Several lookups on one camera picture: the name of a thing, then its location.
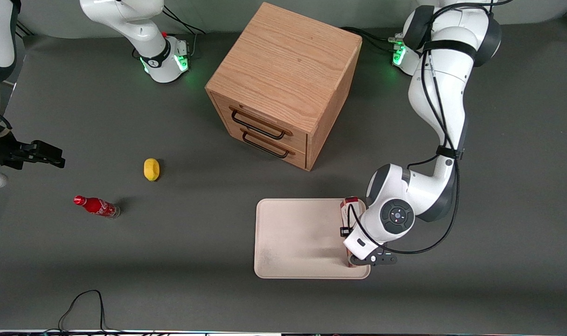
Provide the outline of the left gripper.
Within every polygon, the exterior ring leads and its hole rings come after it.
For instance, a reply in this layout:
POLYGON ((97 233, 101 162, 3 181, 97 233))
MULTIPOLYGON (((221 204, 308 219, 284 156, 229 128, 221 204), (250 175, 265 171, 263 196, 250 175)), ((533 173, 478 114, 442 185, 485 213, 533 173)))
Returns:
POLYGON ((340 236, 347 237, 343 244, 350 251, 350 266, 394 265, 396 255, 388 252, 375 252, 386 239, 384 227, 340 227, 340 236))

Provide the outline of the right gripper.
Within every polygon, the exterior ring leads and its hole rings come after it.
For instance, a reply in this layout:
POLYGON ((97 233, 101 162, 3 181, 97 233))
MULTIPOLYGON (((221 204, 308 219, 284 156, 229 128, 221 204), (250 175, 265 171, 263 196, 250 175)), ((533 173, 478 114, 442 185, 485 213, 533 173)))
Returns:
POLYGON ((21 169, 22 162, 41 162, 57 168, 65 167, 65 159, 62 158, 62 150, 41 140, 31 143, 17 142, 12 131, 0 125, 0 166, 12 169, 21 169), (20 157, 19 161, 12 159, 13 151, 21 149, 27 153, 26 157, 20 157))

